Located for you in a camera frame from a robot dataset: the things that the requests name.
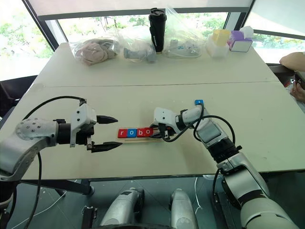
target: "red letter block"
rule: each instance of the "red letter block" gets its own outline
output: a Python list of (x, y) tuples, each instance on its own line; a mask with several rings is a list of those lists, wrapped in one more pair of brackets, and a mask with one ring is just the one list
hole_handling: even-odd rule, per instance
[(153, 134), (153, 128), (144, 128), (144, 137), (149, 137), (150, 135)]
[(127, 137), (127, 129), (119, 129), (118, 138), (125, 138)]
[(137, 130), (137, 137), (145, 137), (145, 128), (139, 128)]

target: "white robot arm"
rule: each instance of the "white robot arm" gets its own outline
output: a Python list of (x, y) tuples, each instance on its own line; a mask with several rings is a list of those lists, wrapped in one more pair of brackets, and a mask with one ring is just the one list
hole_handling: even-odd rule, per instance
[(34, 160), (44, 148), (57, 144), (76, 144), (87, 146), (94, 152), (108, 151), (120, 146), (119, 142), (104, 142), (95, 145), (91, 141), (96, 123), (109, 124), (117, 122), (115, 118), (96, 115), (94, 109), (85, 102), (72, 113), (71, 123), (64, 119), (52, 121), (41, 118), (26, 118), (15, 128), (15, 131), (0, 142), (0, 212), (12, 200), (13, 191)]
[(151, 137), (163, 138), (170, 142), (170, 136), (183, 133), (186, 128), (196, 129), (197, 136), (210, 152), (223, 175), (222, 185), (232, 205), (241, 208), (241, 223), (247, 229), (297, 229), (285, 211), (269, 199), (267, 184), (247, 157), (239, 152), (223, 129), (215, 123), (204, 109), (203, 104), (191, 110), (176, 114), (157, 107), (151, 127), (160, 132)]

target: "blue block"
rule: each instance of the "blue block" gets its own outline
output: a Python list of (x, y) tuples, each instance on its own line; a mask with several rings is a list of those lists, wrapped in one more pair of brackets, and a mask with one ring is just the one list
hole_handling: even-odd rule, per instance
[(203, 100), (202, 99), (196, 99), (195, 100), (195, 105), (198, 105), (198, 104), (204, 104)]
[(137, 129), (128, 129), (127, 137), (137, 137)]

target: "white table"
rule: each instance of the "white table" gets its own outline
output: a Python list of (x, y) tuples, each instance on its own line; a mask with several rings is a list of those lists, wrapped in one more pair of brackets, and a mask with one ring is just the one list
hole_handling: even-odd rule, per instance
[[(210, 114), (227, 119), (236, 145), (260, 172), (305, 168), (304, 114), (279, 82), (213, 83), (200, 85), (43, 87), (34, 85), (22, 98), (3, 129), (0, 140), (37, 104), (59, 95), (86, 98), (99, 115), (118, 123), (96, 125), (96, 143), (116, 140), (119, 127), (149, 126), (155, 107), (179, 112), (204, 99)], [(69, 121), (77, 101), (64, 99), (45, 105), (35, 116)], [(228, 128), (219, 124), (230, 136)], [(108, 152), (90, 153), (85, 146), (66, 145), (41, 152), (42, 179), (136, 177), (213, 174), (215, 162), (187, 131), (173, 143), (126, 144)], [(37, 159), (23, 179), (37, 179)]]
[(212, 59), (203, 52), (196, 59), (170, 59), (158, 55), (156, 63), (134, 63), (123, 57), (87, 66), (76, 61), (62, 43), (34, 83), (46, 87), (174, 85), (278, 81), (251, 47), (249, 52), (229, 52)]

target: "tree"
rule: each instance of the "tree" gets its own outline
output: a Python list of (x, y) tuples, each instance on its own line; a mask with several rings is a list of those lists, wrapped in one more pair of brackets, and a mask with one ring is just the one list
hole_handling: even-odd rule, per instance
[(98, 23), (102, 26), (104, 32), (106, 32), (106, 29), (105, 29), (105, 27), (104, 27), (104, 25), (103, 25), (102, 18), (103, 18), (103, 17), (93, 17), (93, 19), (94, 19), (96, 22), (98, 22)]
[(118, 22), (116, 24), (108, 26), (108, 28), (116, 28), (116, 29), (124, 29), (127, 25), (123, 25), (122, 23)]
[(144, 16), (131, 16), (129, 19), (129, 22), (134, 22), (135, 24), (133, 24), (132, 26), (138, 26), (138, 25), (146, 25), (148, 26), (148, 18), (144, 17)]
[(202, 32), (202, 35), (207, 39), (208, 35), (212, 34), (214, 30), (223, 28), (224, 21), (219, 17), (211, 18), (207, 21), (203, 21), (203, 26), (205, 27), (205, 30)]
[(0, 55), (9, 57), (26, 53), (46, 58), (53, 54), (30, 15), (23, 12), (13, 15), (10, 22), (0, 24), (0, 35), (6, 39)]
[(291, 48), (305, 48), (305, 43), (303, 40), (290, 39), (285, 37), (264, 35), (264, 34), (254, 34), (253, 36), (253, 46), (269, 49), (291, 49)]

